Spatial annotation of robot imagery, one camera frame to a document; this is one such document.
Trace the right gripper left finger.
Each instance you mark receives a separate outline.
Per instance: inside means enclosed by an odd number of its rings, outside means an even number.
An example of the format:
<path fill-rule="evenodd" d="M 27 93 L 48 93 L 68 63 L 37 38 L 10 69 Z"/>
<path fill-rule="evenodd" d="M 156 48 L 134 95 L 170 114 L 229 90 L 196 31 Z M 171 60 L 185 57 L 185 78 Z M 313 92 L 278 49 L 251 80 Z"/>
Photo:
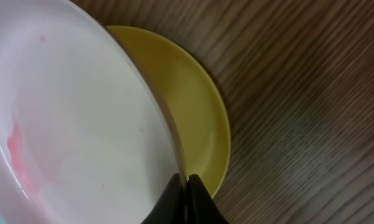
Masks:
<path fill-rule="evenodd" d="M 159 200 L 141 224 L 182 224 L 184 222 L 184 198 L 180 175 L 174 174 Z"/>

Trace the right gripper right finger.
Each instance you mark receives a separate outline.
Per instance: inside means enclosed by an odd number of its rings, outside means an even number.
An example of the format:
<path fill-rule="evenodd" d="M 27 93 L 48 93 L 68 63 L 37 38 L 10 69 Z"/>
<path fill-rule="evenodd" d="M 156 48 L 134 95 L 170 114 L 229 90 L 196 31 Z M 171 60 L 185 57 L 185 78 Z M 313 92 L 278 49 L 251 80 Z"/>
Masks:
<path fill-rule="evenodd" d="M 197 174 L 188 181 L 188 224 L 228 224 Z"/>

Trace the yellow-green plate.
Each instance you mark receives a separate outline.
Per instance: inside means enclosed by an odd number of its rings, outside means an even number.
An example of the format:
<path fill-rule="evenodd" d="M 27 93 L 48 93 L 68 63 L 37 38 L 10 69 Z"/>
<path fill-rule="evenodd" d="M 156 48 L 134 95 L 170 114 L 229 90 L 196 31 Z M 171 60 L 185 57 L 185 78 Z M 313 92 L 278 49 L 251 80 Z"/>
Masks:
<path fill-rule="evenodd" d="M 226 176 L 231 134 L 225 104 L 208 72 L 186 50 L 151 31 L 109 26 L 167 102 L 180 134 L 186 171 L 211 196 Z"/>

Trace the white pink plate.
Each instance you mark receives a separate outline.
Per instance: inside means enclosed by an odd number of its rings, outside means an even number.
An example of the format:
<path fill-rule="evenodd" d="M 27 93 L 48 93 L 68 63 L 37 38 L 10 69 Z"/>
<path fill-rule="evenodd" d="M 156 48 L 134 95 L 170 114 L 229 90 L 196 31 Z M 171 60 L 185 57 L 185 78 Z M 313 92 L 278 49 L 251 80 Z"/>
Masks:
<path fill-rule="evenodd" d="M 142 66 L 71 1 L 0 1 L 0 215 L 141 223 L 184 177 Z"/>

